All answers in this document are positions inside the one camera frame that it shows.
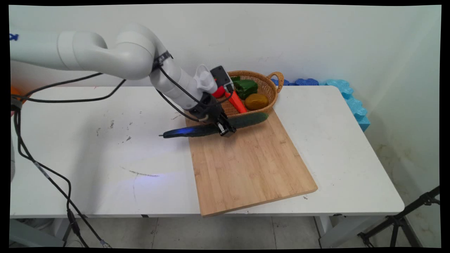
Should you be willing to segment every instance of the wooden cutting board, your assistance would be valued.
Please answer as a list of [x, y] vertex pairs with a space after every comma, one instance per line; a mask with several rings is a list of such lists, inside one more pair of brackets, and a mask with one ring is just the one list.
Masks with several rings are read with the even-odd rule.
[[[286, 199], [317, 185], [273, 109], [263, 123], [219, 134], [190, 137], [202, 216]], [[187, 126], [198, 122], [186, 119]]]

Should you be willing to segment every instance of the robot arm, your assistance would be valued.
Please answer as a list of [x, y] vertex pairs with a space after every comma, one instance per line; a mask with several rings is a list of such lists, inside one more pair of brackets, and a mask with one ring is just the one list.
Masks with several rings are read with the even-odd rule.
[[[119, 32], [116, 44], [110, 49], [103, 38], [93, 32], [30, 32], [13, 27], [9, 28], [9, 32], [11, 60], [60, 70], [96, 71], [127, 80], [150, 76], [157, 90], [194, 116], [208, 117], [209, 122], [222, 124], [219, 128], [227, 124], [220, 105], [211, 108], [199, 106], [158, 68], [155, 69], [154, 62], [162, 59], [162, 69], [176, 83], [197, 100], [214, 104], [216, 99], [211, 94], [217, 90], [218, 84], [208, 68], [200, 65], [194, 77], [188, 75], [147, 27], [136, 23], [127, 25]], [[230, 77], [221, 70], [227, 76], [225, 80], [228, 79], [225, 88], [230, 87]]]

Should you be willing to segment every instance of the black tripod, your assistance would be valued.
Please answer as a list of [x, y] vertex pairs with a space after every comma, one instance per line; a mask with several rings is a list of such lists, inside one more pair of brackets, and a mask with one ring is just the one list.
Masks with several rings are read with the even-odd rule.
[[392, 237], [391, 237], [391, 247], [395, 247], [395, 243], [397, 241], [397, 233], [398, 228], [401, 227], [403, 232], [406, 235], [406, 238], [408, 239], [409, 243], [412, 247], [420, 247], [419, 242], [414, 236], [414, 233], [412, 232], [411, 228], [408, 226], [405, 220], [405, 216], [414, 211], [415, 209], [421, 207], [422, 205], [431, 206], [431, 204], [436, 203], [438, 205], [441, 205], [440, 200], [437, 200], [435, 197], [440, 193], [439, 187], [432, 189], [429, 192], [426, 192], [422, 194], [418, 199], [416, 199], [413, 203], [407, 205], [405, 209], [394, 215], [394, 216], [386, 216], [387, 220], [383, 221], [380, 225], [374, 227], [369, 232], [365, 233], [359, 233], [358, 236], [362, 238], [364, 244], [367, 247], [373, 247], [371, 244], [369, 238], [378, 234], [380, 231], [386, 229], [390, 225], [394, 225], [394, 228], [392, 230]]

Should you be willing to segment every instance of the blue foam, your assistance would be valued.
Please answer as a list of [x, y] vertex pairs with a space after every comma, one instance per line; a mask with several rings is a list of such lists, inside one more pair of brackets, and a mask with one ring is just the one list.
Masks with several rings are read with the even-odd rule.
[[[271, 80], [272, 80], [272, 82], [274, 82], [274, 84], [276, 86], [278, 86], [278, 80], [275, 80], [275, 79], [271, 79]], [[283, 82], [283, 85], [289, 86], [289, 81], [285, 79]]]
[[309, 85], [315, 86], [315, 85], [319, 85], [319, 82], [317, 80], [312, 79], [312, 78], [308, 78], [306, 80], [299, 78], [299, 79], [297, 79], [295, 81], [295, 84], [293, 84], [293, 85], [296, 85], [296, 86], [309, 86]]
[[349, 99], [351, 94], [353, 94], [353, 89], [350, 88], [350, 84], [345, 80], [328, 79], [323, 85], [331, 85], [337, 87], [345, 99]]
[[364, 132], [370, 126], [370, 121], [367, 117], [364, 117], [362, 120], [358, 121], [358, 124]]
[[348, 107], [351, 110], [353, 116], [355, 116], [356, 121], [361, 127], [362, 131], [366, 131], [366, 129], [370, 125], [369, 119], [366, 117], [367, 110], [363, 107], [363, 103], [353, 97], [353, 89], [350, 88], [350, 84], [345, 80], [333, 80], [329, 79], [319, 85], [331, 85], [337, 87], [341, 92], [342, 96], [345, 99]]
[[351, 113], [355, 116], [356, 121], [360, 121], [366, 116], [367, 110], [363, 107], [361, 101], [350, 95], [350, 98], [346, 99], [345, 102], [347, 102], [348, 107], [350, 107]]

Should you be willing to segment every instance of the black cable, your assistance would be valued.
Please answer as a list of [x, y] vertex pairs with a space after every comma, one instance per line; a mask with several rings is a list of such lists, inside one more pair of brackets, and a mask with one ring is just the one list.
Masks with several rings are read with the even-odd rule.
[[[17, 138], [18, 138], [18, 140], [17, 140], [17, 143], [18, 143], [18, 151], [19, 151], [19, 154], [21, 155], [21, 156], [23, 156], [24, 158], [26, 158], [26, 159], [28, 159], [28, 160], [30, 160], [31, 162], [33, 162], [35, 165], [36, 164], [39, 164], [32, 156], [31, 156], [31, 154], [30, 154], [30, 152], [28, 151], [28, 148], [26, 147], [26, 145], [25, 145], [25, 143], [23, 142], [23, 139], [22, 139], [22, 136], [21, 136], [21, 134], [20, 134], [20, 120], [18, 120], [18, 118], [20, 118], [20, 111], [16, 111], [16, 113], [14, 114], [14, 128], [15, 128], [15, 130], [16, 130], [16, 134], [17, 134]], [[28, 156], [26, 156], [24, 153], [22, 153], [22, 150], [20, 149], [20, 147], [23, 147], [23, 149], [25, 150], [25, 152], [27, 153], [27, 155]], [[47, 173], [45, 173], [43, 170], [42, 170], [42, 168], [39, 168], [39, 170], [44, 174], [44, 176], [50, 181], [50, 183], [52, 183], [53, 184], [53, 186], [55, 186], [57, 189], [58, 189], [58, 191], [60, 191], [64, 196], [66, 196], [66, 198], [69, 200], [70, 199], [70, 197], [69, 196], [67, 196], [66, 194], [65, 194], [65, 192], [61, 189], [61, 187], [59, 187], [59, 185], [58, 184], [56, 184], [56, 182], [47, 174]], [[75, 220], [75, 217], [73, 216], [73, 213], [70, 211], [70, 209], [68, 208], [68, 205], [67, 205], [67, 213], [68, 213], [68, 215], [67, 215], [67, 217], [69, 218], [69, 222], [70, 222], [70, 225], [72, 226], [72, 230], [74, 231], [74, 233], [77, 235], [77, 237], [82, 241], [82, 242], [84, 242], [84, 240], [83, 240], [83, 238], [82, 238], [82, 236], [81, 236], [81, 234], [80, 234], [80, 228], [78, 227], [78, 224], [77, 224], [77, 222], [76, 222], [76, 220]], [[84, 244], [83, 244], [86, 248], [88, 248], [89, 246], [84, 242]]]
[[122, 86], [122, 84], [125, 81], [126, 81], [126, 79], [123, 79], [119, 83], [119, 85], [117, 85], [116, 88], [111, 93], [109, 93], [108, 95], [106, 95], [104, 97], [93, 98], [93, 99], [45, 100], [45, 99], [32, 99], [32, 98], [29, 98], [29, 97], [26, 97], [26, 96], [20, 96], [20, 95], [15, 95], [15, 94], [11, 94], [11, 96], [14, 97], [14, 98], [21, 98], [22, 100], [29, 100], [29, 101], [38, 102], [38, 103], [77, 103], [77, 102], [99, 101], [99, 100], [107, 99], [110, 96], [112, 96], [120, 88], [120, 86]]
[[172, 104], [171, 101], [169, 101], [169, 100], [162, 94], [162, 92], [160, 92], [159, 90], [156, 90], [156, 91], [161, 95], [162, 98], [164, 98], [164, 100], [165, 100], [166, 102], [168, 102], [168, 103], [169, 103], [175, 110], [177, 110], [177, 112], [179, 112], [181, 115], [185, 116], [186, 118], [188, 118], [188, 119], [190, 119], [190, 120], [199, 122], [198, 119], [193, 118], [193, 117], [191, 117], [191, 116], [185, 114], [184, 112], [182, 112], [180, 109], [178, 109], [174, 104]]
[[[32, 91], [28, 92], [28, 93], [26, 94], [26, 96], [24, 96], [24, 97], [23, 97], [23, 96], [18, 96], [18, 95], [14, 95], [13, 97], [22, 97], [21, 101], [23, 101], [23, 100], [29, 100], [27, 96], [30, 96], [31, 94], [33, 94], [33, 93], [35, 93], [35, 92], [37, 92], [37, 91], [44, 90], [44, 89], [47, 89], [47, 88], [50, 88], [50, 87], [54, 87], [54, 86], [57, 86], [57, 85], [62, 85], [62, 84], [67, 84], [67, 83], [71, 83], [71, 82], [75, 82], [75, 81], [85, 80], [85, 79], [88, 79], [88, 78], [92, 78], [92, 77], [99, 76], [99, 75], [101, 75], [101, 74], [102, 74], [102, 73], [96, 73], [96, 74], [89, 75], [89, 76], [86, 76], [86, 77], [81, 77], [81, 78], [78, 78], [78, 79], [73, 79], [73, 80], [68, 80], [68, 81], [63, 81], [63, 82], [59, 82], [59, 83], [50, 84], [50, 85], [43, 86], [43, 87], [40, 87], [40, 88], [38, 88], [38, 89], [32, 90]], [[121, 83], [120, 83], [120, 84], [119, 84], [119, 85], [118, 85], [118, 86], [117, 86], [110, 94], [108, 94], [107, 96], [104, 96], [104, 97], [95, 98], [95, 99], [76, 99], [76, 100], [59, 100], [59, 101], [58, 101], [58, 100], [45, 100], [46, 102], [44, 102], [44, 103], [72, 103], [72, 102], [88, 102], [88, 101], [98, 101], [98, 100], [103, 100], [103, 99], [106, 99], [106, 98], [112, 96], [112, 95], [120, 88], [120, 86], [122, 86], [122, 84], [123, 84], [125, 81], [126, 81], [125, 79], [122, 80], [122, 82], [121, 82]], [[64, 180], [67, 182], [68, 187], [69, 187], [68, 195], [66, 195], [66, 193], [59, 187], [58, 184], [56, 184], [56, 182], [55, 182], [52, 178], [50, 178], [50, 176], [48, 176], [48, 174], [46, 174], [43, 170], [41, 170], [41, 168], [39, 168], [39, 167], [37, 166], [37, 167], [41, 170], [41, 172], [49, 179], [49, 181], [50, 181], [50, 182], [58, 189], [58, 191], [60, 191], [60, 192], [64, 195], [64, 197], [67, 199], [67, 203], [66, 203], [66, 207], [67, 207], [67, 215], [68, 215], [69, 219], [71, 220], [72, 230], [74, 230], [74, 233], [78, 236], [78, 238], [79, 238], [80, 241], [83, 243], [83, 245], [84, 245], [86, 248], [89, 247], [89, 246], [86, 244], [86, 242], [83, 240], [83, 238], [81, 237], [80, 229], [79, 229], [78, 224], [77, 224], [77, 222], [76, 222], [76, 220], [75, 220], [75, 217], [73, 216], [72, 211], [70, 211], [69, 203], [75, 208], [75, 210], [76, 210], [76, 212], [78, 213], [78, 215], [81, 217], [81, 219], [84, 221], [84, 223], [89, 227], [89, 229], [92, 231], [92, 233], [95, 235], [95, 237], [100, 241], [100, 243], [101, 243], [104, 247], [106, 246], [107, 248], [110, 248], [111, 246], [110, 246], [108, 243], [106, 243], [105, 241], [103, 241], [103, 240], [99, 237], [99, 235], [95, 232], [95, 230], [94, 230], [93, 227], [90, 225], [90, 223], [86, 220], [86, 218], [84, 217], [84, 215], [80, 212], [80, 210], [76, 207], [76, 205], [72, 202], [72, 200], [70, 200], [70, 196], [71, 196], [71, 193], [72, 193], [72, 185], [71, 185], [69, 179], [67, 179], [67, 178], [64, 177], [63, 175], [61, 175], [61, 174], [59, 174], [59, 173], [53, 171], [52, 169], [48, 168], [47, 166], [43, 165], [42, 163], [37, 162], [37, 161], [31, 156], [30, 152], [28, 151], [28, 148], [25, 146], [25, 143], [23, 142], [23, 139], [22, 139], [22, 135], [21, 135], [21, 131], [20, 131], [20, 129], [21, 129], [21, 117], [20, 117], [20, 116], [21, 116], [21, 111], [16, 111], [16, 113], [15, 113], [15, 115], [14, 115], [14, 128], [15, 128], [15, 130], [16, 130], [16, 134], [17, 134], [17, 137], [18, 137], [18, 152], [19, 152], [19, 154], [20, 154], [21, 156], [23, 156], [24, 158], [26, 158], [26, 159], [32, 161], [35, 165], [38, 164], [40, 167], [45, 168], [46, 170], [48, 170], [48, 171], [50, 171], [51, 173], [53, 173], [53, 174], [55, 174], [55, 175], [61, 177], [62, 179], [64, 179]], [[22, 152], [21, 147], [23, 147], [23, 149], [25, 150], [25, 152], [27, 153], [28, 156], [26, 156], [26, 155]]]
[[[21, 146], [24, 148], [25, 152], [29, 154], [29, 151], [28, 151], [27, 147], [25, 146], [25, 144], [24, 144], [24, 142], [23, 142], [22, 136], [20, 135], [20, 112], [16, 112], [16, 113], [17, 113], [17, 114], [14, 115], [14, 119], [15, 119], [15, 121], [14, 121], [14, 128], [16, 129], [16, 134], [18, 134], [18, 144], [19, 144], [18, 151], [19, 151], [19, 154], [20, 154], [21, 156], [23, 156], [24, 158], [26, 158], [26, 159], [28, 159], [28, 160], [30, 160], [30, 161], [32, 161], [32, 162], [34, 163], [34, 162], [35, 162], [34, 158], [33, 158], [33, 157], [28, 157], [28, 156], [26, 156], [26, 155], [22, 152], [22, 150], [20, 149], [20, 145], [21, 145]], [[66, 195], [66, 193], [59, 187], [59, 185], [57, 185], [57, 184], [55, 183], [55, 181], [53, 181], [51, 178], [48, 178], [49, 181], [50, 181], [50, 182], [58, 189], [58, 191], [60, 191], [60, 192], [64, 195], [64, 197], [70, 202], [70, 204], [71, 204], [71, 205], [73, 206], [73, 208], [76, 210], [76, 212], [77, 212], [78, 215], [81, 217], [81, 219], [84, 221], [84, 223], [89, 227], [89, 229], [92, 231], [92, 233], [95, 235], [95, 237], [96, 237], [99, 241], [102, 241], [102, 239], [99, 237], [99, 235], [97, 234], [97, 232], [95, 232], [95, 230], [93, 229], [93, 227], [92, 227], [92, 226], [90, 225], [90, 223], [86, 220], [86, 218], [85, 218], [84, 215], [80, 212], [80, 210], [77, 208], [77, 206], [72, 202], [72, 200], [70, 200], [71, 187], [72, 187], [70, 181], [69, 181], [66, 177], [62, 176], [61, 174], [59, 174], [59, 173], [57, 173], [57, 172], [55, 172], [55, 171], [53, 171], [52, 169], [48, 168], [48, 167], [45, 166], [44, 164], [39, 163], [39, 162], [37, 162], [37, 163], [38, 163], [40, 166], [42, 166], [43, 168], [45, 168], [46, 170], [48, 170], [48, 171], [52, 172], [53, 174], [55, 174], [55, 175], [57, 175], [57, 176], [63, 178], [63, 179], [69, 184], [69, 195]]]
[[85, 248], [89, 248], [89, 247], [87, 246], [86, 242], [83, 240], [82, 237], [80, 237], [79, 239], [80, 239], [81, 243], [83, 244], [83, 246], [84, 246]]
[[72, 79], [72, 80], [68, 80], [68, 81], [62, 81], [62, 82], [57, 82], [57, 83], [54, 83], [54, 84], [45, 85], [45, 86], [42, 86], [40, 88], [37, 88], [35, 90], [32, 90], [32, 91], [26, 93], [25, 96], [28, 97], [31, 94], [35, 93], [35, 92], [38, 92], [40, 90], [45, 90], [45, 89], [50, 88], [50, 87], [55, 87], [55, 86], [58, 86], [58, 85], [68, 84], [68, 83], [72, 83], [72, 82], [76, 82], [76, 81], [82, 81], [82, 80], [86, 80], [86, 79], [89, 79], [89, 78], [92, 78], [92, 77], [96, 77], [96, 76], [99, 76], [99, 75], [103, 75], [103, 73], [95, 73], [95, 74], [92, 74], [92, 75], [89, 75], [89, 76], [86, 76], [86, 77], [80, 77], [80, 78], [77, 78], [77, 79]]
[[230, 93], [230, 95], [229, 95], [225, 100], [223, 100], [223, 101], [221, 101], [221, 102], [217, 102], [217, 103], [215, 103], [215, 104], [210, 104], [210, 105], [203, 104], [203, 103], [200, 102], [198, 99], [196, 99], [194, 96], [192, 96], [189, 92], [187, 92], [187, 90], [185, 90], [183, 87], [181, 87], [181, 86], [180, 86], [176, 81], [174, 81], [169, 75], [167, 75], [167, 73], [164, 71], [164, 69], [162, 69], [161, 66], [159, 66], [159, 69], [160, 69], [161, 72], [167, 77], [167, 79], [169, 79], [173, 84], [175, 84], [175, 86], [177, 86], [182, 92], [186, 93], [186, 95], [189, 96], [190, 98], [192, 98], [192, 100], [194, 100], [195, 102], [197, 102], [198, 104], [200, 104], [201, 106], [204, 106], [204, 107], [216, 106], [216, 105], [221, 104], [221, 103], [223, 103], [223, 102], [225, 102], [225, 101], [228, 101], [228, 100], [231, 98], [231, 96], [233, 95], [233, 92], [234, 92], [234, 90], [232, 90], [231, 93]]

